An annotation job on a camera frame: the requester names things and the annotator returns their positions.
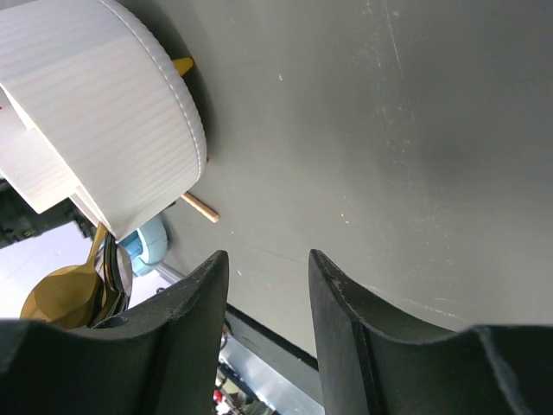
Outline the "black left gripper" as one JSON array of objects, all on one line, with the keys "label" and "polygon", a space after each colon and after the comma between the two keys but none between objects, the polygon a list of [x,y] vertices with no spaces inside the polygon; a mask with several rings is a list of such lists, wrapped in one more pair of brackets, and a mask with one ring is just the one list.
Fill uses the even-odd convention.
[{"label": "black left gripper", "polygon": [[38,214],[5,180],[1,179],[1,248],[35,238],[73,222],[85,238],[95,235],[95,226],[65,199]]}]

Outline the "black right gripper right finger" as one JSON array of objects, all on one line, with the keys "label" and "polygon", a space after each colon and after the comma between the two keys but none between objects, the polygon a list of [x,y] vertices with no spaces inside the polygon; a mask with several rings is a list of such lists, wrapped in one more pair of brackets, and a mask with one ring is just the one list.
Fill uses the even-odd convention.
[{"label": "black right gripper right finger", "polygon": [[312,250],[308,286],[328,414],[549,414],[552,328],[420,320]]}]

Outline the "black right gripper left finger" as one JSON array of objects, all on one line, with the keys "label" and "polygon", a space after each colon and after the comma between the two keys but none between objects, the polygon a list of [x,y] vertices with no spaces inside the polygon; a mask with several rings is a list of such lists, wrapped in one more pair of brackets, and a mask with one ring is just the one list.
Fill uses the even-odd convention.
[{"label": "black right gripper left finger", "polygon": [[217,251],[92,328],[2,321],[2,413],[211,413],[228,284],[229,258]]}]

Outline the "gold spoon green handle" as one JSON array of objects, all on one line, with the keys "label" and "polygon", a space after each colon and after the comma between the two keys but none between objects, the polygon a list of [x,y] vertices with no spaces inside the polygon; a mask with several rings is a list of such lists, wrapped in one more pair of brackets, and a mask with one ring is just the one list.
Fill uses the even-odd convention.
[{"label": "gold spoon green handle", "polygon": [[90,323],[104,292],[95,261],[105,234],[104,224],[99,223],[86,262],[60,268],[43,278],[28,294],[20,317],[49,322],[62,329]]}]

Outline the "silver ornate spoon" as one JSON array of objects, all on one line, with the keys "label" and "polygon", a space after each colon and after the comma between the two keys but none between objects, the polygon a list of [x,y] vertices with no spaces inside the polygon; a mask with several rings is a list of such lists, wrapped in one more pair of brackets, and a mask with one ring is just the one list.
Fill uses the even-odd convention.
[{"label": "silver ornate spoon", "polygon": [[113,285],[119,292],[119,295],[111,311],[113,315],[125,311],[128,308],[133,284],[133,271],[129,254],[121,246],[117,246],[115,253],[117,254],[118,268],[117,271],[113,271],[111,275]]}]

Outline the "light blue headphones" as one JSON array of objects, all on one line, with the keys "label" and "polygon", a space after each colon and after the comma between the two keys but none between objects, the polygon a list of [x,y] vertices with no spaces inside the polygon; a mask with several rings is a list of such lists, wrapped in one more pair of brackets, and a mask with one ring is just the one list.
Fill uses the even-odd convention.
[{"label": "light blue headphones", "polygon": [[160,215],[118,242],[130,257],[134,277],[141,277],[164,260],[168,252],[168,234]]}]

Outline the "white divided round container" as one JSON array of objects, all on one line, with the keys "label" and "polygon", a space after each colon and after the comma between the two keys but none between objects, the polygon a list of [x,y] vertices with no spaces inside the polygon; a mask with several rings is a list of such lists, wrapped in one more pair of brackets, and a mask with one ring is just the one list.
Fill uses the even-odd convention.
[{"label": "white divided round container", "polygon": [[160,42],[116,1],[1,12],[1,174],[38,213],[72,201],[125,238],[199,181],[207,142]]}]

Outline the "silver copper chopstick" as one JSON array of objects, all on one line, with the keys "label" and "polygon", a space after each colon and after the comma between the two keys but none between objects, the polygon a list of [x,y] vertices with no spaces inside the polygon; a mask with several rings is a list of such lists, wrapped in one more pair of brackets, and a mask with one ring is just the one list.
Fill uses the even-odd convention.
[{"label": "silver copper chopstick", "polygon": [[219,214],[194,195],[187,192],[181,195],[181,198],[212,223],[217,223],[219,221]]}]

